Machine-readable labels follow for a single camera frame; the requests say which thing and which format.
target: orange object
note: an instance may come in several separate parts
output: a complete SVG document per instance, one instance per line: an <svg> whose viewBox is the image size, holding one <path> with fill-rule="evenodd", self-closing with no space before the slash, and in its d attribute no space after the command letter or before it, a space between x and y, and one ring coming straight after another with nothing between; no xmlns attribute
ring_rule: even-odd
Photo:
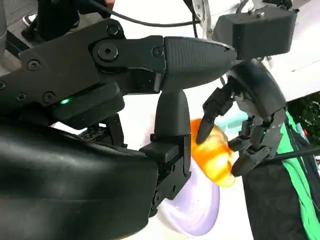
<svg viewBox="0 0 320 240"><path fill-rule="evenodd" d="M198 145L196 137L201 119L190 122L191 155L203 173L220 187L232 186L236 179L231 174L234 153L228 147L228 138L218 126L214 126L204 143Z"/></svg>

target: purple plate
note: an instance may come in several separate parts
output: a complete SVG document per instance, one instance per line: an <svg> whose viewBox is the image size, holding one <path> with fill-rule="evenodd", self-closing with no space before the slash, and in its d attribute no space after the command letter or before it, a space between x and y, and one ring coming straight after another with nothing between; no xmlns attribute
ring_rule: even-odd
<svg viewBox="0 0 320 240"><path fill-rule="evenodd" d="M166 224L188 236L207 234L215 225L220 205L220 189L191 159L192 174L174 200L159 206Z"/></svg>

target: green cloth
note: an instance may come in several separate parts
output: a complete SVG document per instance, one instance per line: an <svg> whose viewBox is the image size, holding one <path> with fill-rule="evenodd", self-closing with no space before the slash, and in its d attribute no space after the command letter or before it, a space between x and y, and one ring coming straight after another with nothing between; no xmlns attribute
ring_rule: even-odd
<svg viewBox="0 0 320 240"><path fill-rule="evenodd" d="M289 124L296 131L296 124L293 118L287 113ZM287 133L286 126L283 124L281 128L283 134L282 140L278 148L278 154L293 152L290 138ZM315 206L311 199L311 192L308 180L297 158L291 158L282 161L282 164L288 171L291 182L298 194L301 210L301 219L306 234L310 240L320 240L320 223L318 221Z"/></svg>

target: black plastic casing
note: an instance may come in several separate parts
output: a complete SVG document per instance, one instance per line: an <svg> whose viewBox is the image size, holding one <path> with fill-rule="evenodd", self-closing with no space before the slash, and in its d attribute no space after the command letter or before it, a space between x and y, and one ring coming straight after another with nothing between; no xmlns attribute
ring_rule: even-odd
<svg viewBox="0 0 320 240"><path fill-rule="evenodd" d="M158 166L143 153L3 119L0 149L0 239L121 239L147 225Z"/></svg>
<svg viewBox="0 0 320 240"><path fill-rule="evenodd" d="M264 7L249 13L222 15L213 31L214 39L234 47L237 59L284 54L290 51L297 12Z"/></svg>

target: metal bracket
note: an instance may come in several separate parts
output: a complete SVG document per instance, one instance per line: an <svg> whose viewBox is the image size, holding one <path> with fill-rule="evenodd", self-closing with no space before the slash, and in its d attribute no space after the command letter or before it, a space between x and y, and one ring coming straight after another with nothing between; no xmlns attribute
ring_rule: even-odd
<svg viewBox="0 0 320 240"><path fill-rule="evenodd" d="M192 0L192 4L196 16L201 21L203 38L212 40L211 34L213 33L213 30L211 28L212 22L209 0Z"/></svg>

